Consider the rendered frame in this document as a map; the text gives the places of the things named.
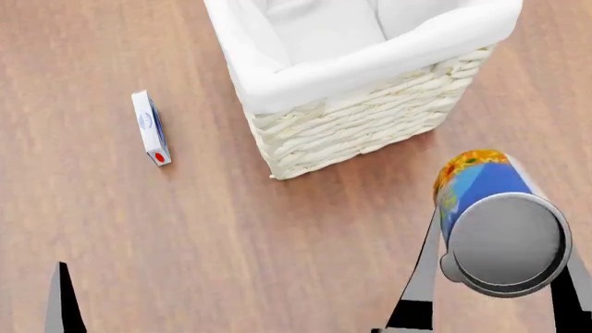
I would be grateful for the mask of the white cream cheese box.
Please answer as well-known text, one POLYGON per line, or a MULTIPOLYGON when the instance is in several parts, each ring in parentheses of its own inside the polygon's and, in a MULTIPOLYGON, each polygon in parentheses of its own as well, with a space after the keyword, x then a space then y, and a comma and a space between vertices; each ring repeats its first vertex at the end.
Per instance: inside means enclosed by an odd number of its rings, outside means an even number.
POLYGON ((172 162, 159 113, 147 91, 133 93, 131 101, 145 152, 157 166, 172 162))

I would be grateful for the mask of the white woven wicker basket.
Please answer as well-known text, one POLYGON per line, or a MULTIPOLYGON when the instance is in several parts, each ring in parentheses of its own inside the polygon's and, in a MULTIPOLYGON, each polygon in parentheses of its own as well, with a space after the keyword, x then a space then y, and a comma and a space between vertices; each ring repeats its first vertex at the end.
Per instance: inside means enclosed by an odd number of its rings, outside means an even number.
POLYGON ((245 117, 270 177, 293 179, 433 130, 493 50, 485 46, 363 91, 245 117))

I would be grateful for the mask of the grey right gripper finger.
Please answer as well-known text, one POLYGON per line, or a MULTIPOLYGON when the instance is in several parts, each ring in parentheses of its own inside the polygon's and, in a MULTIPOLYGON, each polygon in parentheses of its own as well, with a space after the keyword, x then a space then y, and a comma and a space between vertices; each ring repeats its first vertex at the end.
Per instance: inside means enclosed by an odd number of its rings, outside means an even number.
POLYGON ((592 333, 592 276, 576 247, 550 289, 555 332, 592 333))
POLYGON ((413 273, 386 330, 433 330, 435 277, 438 270, 440 218, 435 210, 413 273))

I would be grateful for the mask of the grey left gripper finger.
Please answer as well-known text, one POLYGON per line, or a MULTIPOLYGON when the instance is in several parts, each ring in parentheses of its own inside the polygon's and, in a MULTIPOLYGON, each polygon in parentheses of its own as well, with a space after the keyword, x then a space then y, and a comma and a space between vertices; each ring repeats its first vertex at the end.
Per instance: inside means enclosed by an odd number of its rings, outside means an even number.
POLYGON ((66 263, 58 262, 51 279, 44 333, 87 333, 66 263))

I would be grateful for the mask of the white cloth basket liner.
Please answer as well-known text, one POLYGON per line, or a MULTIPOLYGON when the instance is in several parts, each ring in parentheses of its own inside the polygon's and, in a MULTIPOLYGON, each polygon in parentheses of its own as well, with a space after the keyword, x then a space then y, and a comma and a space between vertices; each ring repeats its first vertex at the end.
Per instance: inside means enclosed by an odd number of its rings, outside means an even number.
POLYGON ((203 0, 243 110, 282 113, 503 41, 523 0, 203 0))

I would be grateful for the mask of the blue alphabet soup can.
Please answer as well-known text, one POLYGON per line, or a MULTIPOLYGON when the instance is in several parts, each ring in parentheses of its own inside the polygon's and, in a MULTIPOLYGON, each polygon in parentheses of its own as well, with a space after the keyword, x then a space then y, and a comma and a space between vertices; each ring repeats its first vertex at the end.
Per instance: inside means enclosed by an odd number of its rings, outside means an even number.
POLYGON ((544 288, 567 266, 566 218, 508 154, 477 149, 453 157, 433 198, 446 245, 440 268, 450 281, 514 298, 544 288))

